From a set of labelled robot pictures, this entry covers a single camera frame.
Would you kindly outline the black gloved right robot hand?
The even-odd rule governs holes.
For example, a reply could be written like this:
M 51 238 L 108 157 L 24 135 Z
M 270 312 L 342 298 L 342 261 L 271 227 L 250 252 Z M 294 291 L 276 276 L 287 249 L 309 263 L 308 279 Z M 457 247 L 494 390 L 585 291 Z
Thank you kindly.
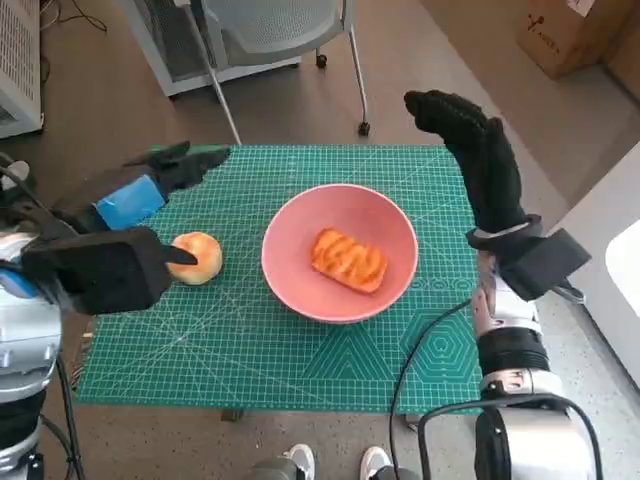
M 439 136 L 457 161 L 477 228 L 494 234 L 527 222 L 518 166 L 499 118 L 439 90 L 409 91 L 404 102 L 416 128 Z

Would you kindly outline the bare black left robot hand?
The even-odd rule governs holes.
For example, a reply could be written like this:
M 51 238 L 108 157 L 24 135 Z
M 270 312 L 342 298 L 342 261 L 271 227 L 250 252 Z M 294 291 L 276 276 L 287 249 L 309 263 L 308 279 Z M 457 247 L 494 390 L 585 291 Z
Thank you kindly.
M 188 141 L 151 151 L 84 180 L 52 210 L 81 234 L 124 230 L 162 209 L 173 192 L 200 184 L 230 153 L 229 146 L 195 151 Z

